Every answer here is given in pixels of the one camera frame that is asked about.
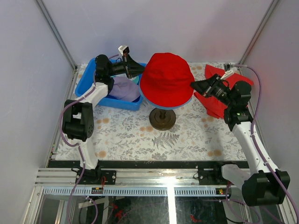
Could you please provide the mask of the mannequin head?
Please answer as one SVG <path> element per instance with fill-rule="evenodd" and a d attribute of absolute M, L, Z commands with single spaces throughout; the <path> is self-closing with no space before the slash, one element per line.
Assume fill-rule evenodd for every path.
<path fill-rule="evenodd" d="M 149 114 L 149 121 L 154 129 L 167 131 L 176 123 L 176 114 L 173 110 L 153 109 Z"/>

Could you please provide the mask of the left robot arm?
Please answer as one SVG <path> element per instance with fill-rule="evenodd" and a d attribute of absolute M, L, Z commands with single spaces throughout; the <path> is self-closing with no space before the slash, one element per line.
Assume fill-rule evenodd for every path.
<path fill-rule="evenodd" d="M 80 165 L 88 169 L 86 179 L 97 184 L 102 172 L 97 170 L 98 158 L 92 144 L 94 132 L 94 108 L 98 105 L 137 111 L 143 97 L 139 93 L 139 81 L 145 64 L 136 62 L 128 52 L 121 53 L 118 60 L 104 54 L 90 60 L 83 80 L 75 93 L 77 99 L 66 100 L 59 118 L 63 141 L 78 147 Z"/>

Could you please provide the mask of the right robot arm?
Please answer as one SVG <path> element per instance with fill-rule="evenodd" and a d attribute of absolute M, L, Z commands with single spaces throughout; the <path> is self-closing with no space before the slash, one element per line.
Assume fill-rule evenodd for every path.
<path fill-rule="evenodd" d="M 286 196 L 283 189 L 288 188 L 290 176 L 279 170 L 256 133 L 248 109 L 251 85 L 237 81 L 230 88 L 226 80 L 215 74 L 209 79 L 192 82 L 191 87 L 201 96 L 215 97 L 227 106 L 225 123 L 240 143 L 250 169 L 250 173 L 246 173 L 237 165 L 226 164 L 213 172 L 214 181 L 233 183 L 241 190 L 248 206 L 281 204 Z"/>

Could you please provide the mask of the red bucket hat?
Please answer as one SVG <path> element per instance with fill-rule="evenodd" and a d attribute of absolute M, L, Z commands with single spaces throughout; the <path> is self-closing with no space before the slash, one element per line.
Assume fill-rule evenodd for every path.
<path fill-rule="evenodd" d="M 140 80 L 143 96 L 160 107 L 179 107 L 193 95 L 194 82 L 186 60 L 172 53 L 155 53 Z"/>

